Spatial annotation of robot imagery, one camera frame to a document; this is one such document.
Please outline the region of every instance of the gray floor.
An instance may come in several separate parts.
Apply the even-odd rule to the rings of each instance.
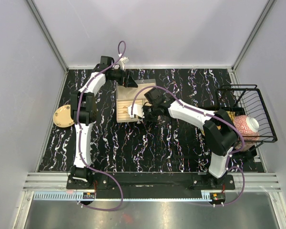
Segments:
[[[229,193],[228,199],[236,194]],[[95,202],[110,208],[117,203]],[[116,212],[80,208],[70,201],[32,202],[25,229],[277,229],[267,194],[245,193],[224,208],[182,202],[125,202]]]

